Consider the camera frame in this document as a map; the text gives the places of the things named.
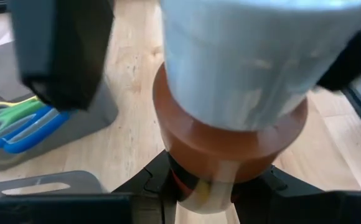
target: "wooden table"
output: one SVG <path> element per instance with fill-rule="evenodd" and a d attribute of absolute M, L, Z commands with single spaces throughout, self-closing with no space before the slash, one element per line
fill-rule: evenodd
<path fill-rule="evenodd" d="M 163 61 L 161 12 L 156 0 L 117 0 L 106 74 L 120 113 L 107 129 L 0 172 L 0 181 L 87 170 L 107 189 L 132 177 L 164 145 L 152 105 L 152 81 Z M 0 15 L 0 44 L 11 40 Z M 282 170 L 325 190 L 361 189 L 361 120 L 346 98 L 309 93 L 301 136 L 275 162 Z M 178 209 L 177 223 L 235 223 L 234 211 L 198 215 Z"/>

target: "gray mat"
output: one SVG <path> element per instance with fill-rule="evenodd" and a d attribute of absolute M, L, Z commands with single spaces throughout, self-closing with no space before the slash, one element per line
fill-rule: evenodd
<path fill-rule="evenodd" d="M 29 95 L 17 80 L 16 58 L 12 43 L 0 45 L 0 97 L 6 101 Z M 69 121 L 36 147 L 21 154 L 0 149 L 0 170 L 14 167 L 53 149 L 109 126 L 117 116 L 117 107 L 106 82 L 102 82 L 88 111 L 77 111 Z"/>

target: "scissor handle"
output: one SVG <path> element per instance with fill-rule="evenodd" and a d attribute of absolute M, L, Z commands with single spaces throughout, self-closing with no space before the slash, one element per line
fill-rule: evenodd
<path fill-rule="evenodd" d="M 39 119 L 34 119 L 34 123 L 8 140 L 4 145 L 6 152 L 21 153 L 36 146 L 70 118 L 70 112 L 60 113 L 50 106 L 46 106 L 38 112 L 43 116 L 38 115 Z"/>
<path fill-rule="evenodd" d="M 45 106 L 35 113 L 26 116 L 15 123 L 12 123 L 9 126 L 0 130 L 0 148 L 3 148 L 4 145 L 11 140 L 14 136 L 17 136 L 24 130 L 26 130 L 29 126 L 33 125 L 35 122 L 40 120 L 43 116 L 45 116 L 52 108 L 50 106 Z"/>
<path fill-rule="evenodd" d="M 0 130 L 17 120 L 36 112 L 44 104 L 38 100 L 27 100 L 0 111 Z"/>
<path fill-rule="evenodd" d="M 4 108 L 8 108 L 8 107 L 12 107 L 12 106 L 16 106 L 16 105 L 21 105 L 22 103 L 25 103 L 25 102 L 35 102 L 37 101 L 37 97 L 36 96 L 33 96 L 33 97 L 30 97 L 26 100 L 23 100 L 23 101 L 20 101 L 18 103 L 9 103 L 9 102 L 3 102 L 3 101 L 0 101 L 0 109 L 4 109 Z"/>

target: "green scissor handle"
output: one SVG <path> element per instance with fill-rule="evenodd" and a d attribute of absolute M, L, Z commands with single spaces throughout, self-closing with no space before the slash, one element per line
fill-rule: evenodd
<path fill-rule="evenodd" d="M 39 100 L 29 100 L 18 105 L 0 109 L 0 130 L 25 116 L 35 113 L 43 106 L 43 102 Z"/>

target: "white paper cup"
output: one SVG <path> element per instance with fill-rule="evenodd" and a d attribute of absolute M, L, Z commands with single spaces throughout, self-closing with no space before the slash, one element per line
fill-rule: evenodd
<path fill-rule="evenodd" d="M 361 0 L 161 0 L 169 88 L 199 121 L 253 131 L 305 97 L 361 29 Z"/>

